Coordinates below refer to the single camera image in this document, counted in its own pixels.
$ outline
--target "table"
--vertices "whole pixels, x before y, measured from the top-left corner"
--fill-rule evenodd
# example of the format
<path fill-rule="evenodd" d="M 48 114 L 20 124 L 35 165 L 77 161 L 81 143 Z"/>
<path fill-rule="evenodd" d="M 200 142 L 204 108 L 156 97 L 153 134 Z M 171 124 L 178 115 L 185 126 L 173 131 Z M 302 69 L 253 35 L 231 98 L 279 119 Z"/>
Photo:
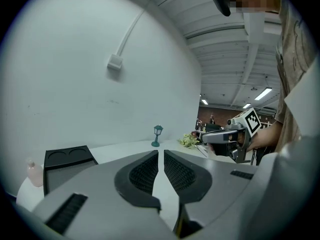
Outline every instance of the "table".
<path fill-rule="evenodd" d="M 169 226 L 170 229 L 173 229 L 178 218 L 179 197 L 175 192 L 174 188 L 171 186 L 164 172 L 164 150 L 175 150 L 202 158 L 206 158 L 206 156 L 203 154 L 203 149 L 202 151 L 199 151 L 197 148 L 189 149 L 183 147 L 181 144 L 179 144 L 177 140 L 165 140 L 163 142 L 159 142 L 159 147 L 151 146 L 151 142 L 151 140 L 147 140 L 113 144 L 102 147 L 90 148 L 90 152 L 92 153 L 93 157 L 95 158 L 98 164 L 103 164 L 130 155 L 152 150 L 158 150 L 159 172 L 154 180 L 152 195 L 160 200 L 160 217 L 165 221 L 165 223 Z M 208 153 L 208 158 L 218 161 L 234 163 L 234 161 L 231 158 L 216 156 L 212 152 Z M 31 181 L 27 177 L 18 191 L 16 203 L 18 205 L 23 206 L 31 212 L 43 198 L 43 186 L 33 186 Z"/>

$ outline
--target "pink bottle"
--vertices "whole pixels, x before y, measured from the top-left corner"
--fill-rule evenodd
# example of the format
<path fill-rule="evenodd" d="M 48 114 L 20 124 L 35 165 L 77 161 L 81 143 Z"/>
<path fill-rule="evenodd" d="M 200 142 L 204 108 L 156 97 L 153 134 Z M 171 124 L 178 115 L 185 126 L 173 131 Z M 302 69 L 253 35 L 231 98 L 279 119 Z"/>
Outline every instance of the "pink bottle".
<path fill-rule="evenodd" d="M 44 169 L 40 165 L 35 164 L 31 158 L 27 160 L 27 163 L 27 173 L 31 183 L 35 187 L 41 187 L 44 184 Z"/>

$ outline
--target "white wall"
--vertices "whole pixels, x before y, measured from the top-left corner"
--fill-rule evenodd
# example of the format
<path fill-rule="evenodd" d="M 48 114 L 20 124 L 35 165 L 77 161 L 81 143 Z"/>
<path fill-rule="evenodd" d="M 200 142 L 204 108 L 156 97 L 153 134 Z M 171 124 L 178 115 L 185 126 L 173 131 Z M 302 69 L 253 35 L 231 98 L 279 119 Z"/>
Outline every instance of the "white wall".
<path fill-rule="evenodd" d="M 46 150 L 177 139 L 194 129 L 201 67 L 150 3 L 133 29 L 120 74 L 106 68 L 145 0 L 33 0 L 2 46 L 0 169 L 13 194 L 26 158 Z"/>

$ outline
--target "white cable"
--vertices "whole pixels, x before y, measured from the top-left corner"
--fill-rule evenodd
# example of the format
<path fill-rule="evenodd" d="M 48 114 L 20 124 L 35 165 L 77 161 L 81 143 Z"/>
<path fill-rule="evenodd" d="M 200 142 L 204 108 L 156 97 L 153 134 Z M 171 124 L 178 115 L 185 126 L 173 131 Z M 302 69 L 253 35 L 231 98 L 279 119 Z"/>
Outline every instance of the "white cable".
<path fill-rule="evenodd" d="M 134 27 L 135 27 L 136 23 L 138 22 L 138 20 L 140 19 L 141 15 L 146 11 L 146 9 L 147 9 L 150 1 L 151 1 L 151 0 L 148 0 L 148 2 L 146 3 L 146 5 L 144 6 L 144 8 L 143 8 L 143 9 L 141 10 L 141 12 L 137 15 L 137 17 L 134 19 L 133 23 L 132 23 L 131 26 L 129 27 L 128 31 L 126 32 L 126 34 L 125 34 L 125 36 L 124 36 L 124 38 L 123 38 L 123 40 L 122 40 L 122 42 L 121 42 L 121 44 L 120 44 L 120 46 L 119 46 L 119 48 L 118 48 L 118 51 L 116 52 L 116 55 L 117 55 L 117 56 L 121 56 L 121 53 L 122 53 L 122 51 L 123 51 L 123 49 L 124 49 L 124 47 L 125 47 L 125 44 L 126 44 L 128 38 L 129 38 L 132 30 L 134 29 Z"/>

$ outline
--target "t-shirt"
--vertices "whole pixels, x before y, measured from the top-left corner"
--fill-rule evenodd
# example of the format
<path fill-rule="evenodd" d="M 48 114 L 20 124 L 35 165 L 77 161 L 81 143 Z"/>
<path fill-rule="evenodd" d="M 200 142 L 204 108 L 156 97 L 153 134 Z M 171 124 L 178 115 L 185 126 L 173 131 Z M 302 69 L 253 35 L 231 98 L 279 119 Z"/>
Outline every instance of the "t-shirt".
<path fill-rule="evenodd" d="M 275 152 L 300 137 L 297 122 L 284 99 L 308 70 L 318 51 L 306 23 L 288 0 L 281 0 L 279 17 L 282 34 L 276 47 L 276 60 L 281 91 L 275 119 L 283 127 Z"/>

